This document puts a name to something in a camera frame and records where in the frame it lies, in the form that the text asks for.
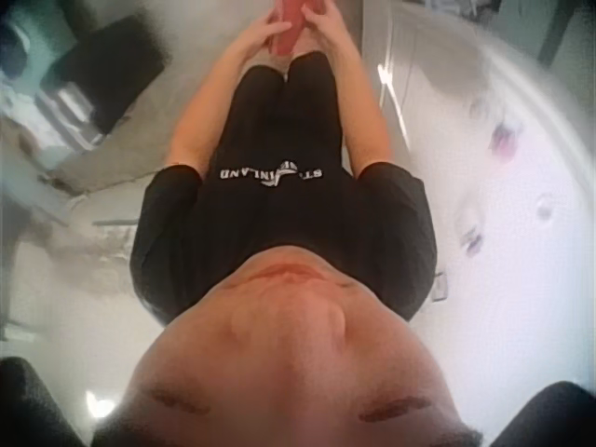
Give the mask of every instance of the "mouth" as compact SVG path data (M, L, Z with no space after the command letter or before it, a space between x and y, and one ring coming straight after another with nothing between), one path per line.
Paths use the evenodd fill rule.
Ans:
M316 269L303 264L277 264L267 267L265 270L248 278L247 282L255 279L274 278L289 276L300 279L325 279Z

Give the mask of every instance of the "t-shirt sleeve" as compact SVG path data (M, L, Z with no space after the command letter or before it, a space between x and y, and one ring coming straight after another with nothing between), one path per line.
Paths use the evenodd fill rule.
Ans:
M372 204L375 266L390 296L386 303L411 319L426 300L437 267L437 242L424 184L407 170L376 163L364 170L359 185Z
M147 187L130 257L134 289L163 324L175 318L177 259L173 254L183 223L196 204L199 174L187 166L163 169Z

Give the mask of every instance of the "phone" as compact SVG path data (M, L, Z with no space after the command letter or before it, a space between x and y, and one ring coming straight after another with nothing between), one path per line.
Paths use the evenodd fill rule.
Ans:
M290 21L291 29L275 36L271 40L269 51L277 56L288 56L294 50L294 46L306 26L302 6L307 5L318 14L325 10L323 0L276 0L276 20Z

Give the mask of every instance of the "black t-shirt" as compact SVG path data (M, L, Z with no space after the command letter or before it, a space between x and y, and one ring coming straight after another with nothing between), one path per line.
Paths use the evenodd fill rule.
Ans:
M341 166L268 163L159 172L146 190L131 272L164 324L196 304L252 255L296 246L326 259L410 319L437 262L423 183L387 163L356 180Z

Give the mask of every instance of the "black shorts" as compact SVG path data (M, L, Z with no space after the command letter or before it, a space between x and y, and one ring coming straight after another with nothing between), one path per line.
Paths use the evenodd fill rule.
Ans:
M340 167L342 140L335 77L323 53L293 61L287 80L259 65L237 87L210 172L255 159L275 164L281 146L284 157L304 162L323 158Z

